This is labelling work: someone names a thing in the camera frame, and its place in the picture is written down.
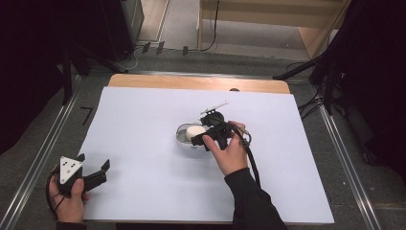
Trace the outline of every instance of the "white paper sheet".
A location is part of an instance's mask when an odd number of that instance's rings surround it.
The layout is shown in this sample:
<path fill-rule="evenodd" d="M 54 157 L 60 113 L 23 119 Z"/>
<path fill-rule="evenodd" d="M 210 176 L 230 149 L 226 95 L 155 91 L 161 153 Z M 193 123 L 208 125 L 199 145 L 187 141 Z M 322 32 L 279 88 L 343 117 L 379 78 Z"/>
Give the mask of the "white paper sheet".
<path fill-rule="evenodd" d="M 80 153 L 84 174 L 111 168 L 90 192 L 86 219 L 232 221 L 234 201 L 210 152 L 181 148 L 182 124 L 218 109 L 252 134 L 262 189 L 286 223 L 333 223 L 292 95 L 105 87 Z"/>

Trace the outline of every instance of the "hand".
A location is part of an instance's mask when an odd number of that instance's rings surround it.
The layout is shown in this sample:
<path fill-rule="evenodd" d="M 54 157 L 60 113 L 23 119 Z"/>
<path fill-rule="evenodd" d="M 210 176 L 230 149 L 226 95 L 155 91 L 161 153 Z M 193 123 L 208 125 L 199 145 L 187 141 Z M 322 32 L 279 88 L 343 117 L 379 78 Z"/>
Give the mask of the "hand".
<path fill-rule="evenodd" d="M 245 125 L 241 123 L 231 121 L 229 123 L 245 128 Z M 202 139 L 207 148 L 213 153 L 215 161 L 217 161 L 218 167 L 224 175 L 248 167 L 247 153 L 245 148 L 239 143 L 240 139 L 236 133 L 232 133 L 230 144 L 225 150 L 221 150 L 208 135 L 204 135 Z"/>
<path fill-rule="evenodd" d="M 82 223 L 84 215 L 83 199 L 89 200 L 88 194 L 82 194 L 84 188 L 83 179 L 77 179 L 71 190 L 71 197 L 63 198 L 59 193 L 56 184 L 56 175 L 51 178 L 49 193 L 54 209 L 56 209 L 57 220 L 60 222 Z"/>

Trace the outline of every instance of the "black sleeve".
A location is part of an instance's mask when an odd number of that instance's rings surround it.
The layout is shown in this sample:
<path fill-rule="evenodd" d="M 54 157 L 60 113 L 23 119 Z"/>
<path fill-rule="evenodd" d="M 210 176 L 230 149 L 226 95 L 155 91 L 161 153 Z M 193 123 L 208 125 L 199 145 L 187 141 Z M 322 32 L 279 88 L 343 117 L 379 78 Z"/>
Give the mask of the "black sleeve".
<path fill-rule="evenodd" d="M 233 172 L 224 179 L 235 200 L 234 230 L 287 229 L 271 196 L 257 186 L 249 168 Z"/>
<path fill-rule="evenodd" d="M 70 223 L 70 222 L 57 222 L 56 230 L 86 230 L 87 226 L 82 223 Z"/>

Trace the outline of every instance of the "left hand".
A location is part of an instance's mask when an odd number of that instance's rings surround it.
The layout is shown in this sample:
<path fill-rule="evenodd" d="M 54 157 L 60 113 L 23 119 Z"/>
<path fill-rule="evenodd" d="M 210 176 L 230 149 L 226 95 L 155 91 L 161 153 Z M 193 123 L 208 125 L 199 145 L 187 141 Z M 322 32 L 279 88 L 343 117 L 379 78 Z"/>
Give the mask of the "left hand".
<path fill-rule="evenodd" d="M 57 220 L 60 222 L 73 222 L 82 223 L 84 215 L 83 201 L 89 200 L 88 194 L 83 194 L 84 181 L 83 179 L 77 179 L 72 186 L 71 197 L 63 198 L 63 195 L 59 193 L 59 189 L 56 184 L 56 175 L 51 178 L 49 187 L 49 193 L 54 209 L 56 209 Z"/>

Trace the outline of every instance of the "right hand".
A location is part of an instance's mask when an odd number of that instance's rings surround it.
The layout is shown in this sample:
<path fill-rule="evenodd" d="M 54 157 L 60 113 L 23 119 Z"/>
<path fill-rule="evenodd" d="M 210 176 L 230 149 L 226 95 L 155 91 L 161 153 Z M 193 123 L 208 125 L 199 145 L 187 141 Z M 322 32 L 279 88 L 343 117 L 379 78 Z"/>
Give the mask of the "right hand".
<path fill-rule="evenodd" d="M 241 123 L 232 121 L 229 123 L 233 126 L 245 128 L 245 125 Z M 239 143 L 240 139 L 238 135 L 234 132 L 231 134 L 230 144 L 225 150 L 221 150 L 215 144 L 214 140 L 208 135 L 204 135 L 202 139 L 207 148 L 213 153 L 215 161 L 224 175 L 228 175 L 248 167 L 247 153 L 245 148 Z"/>

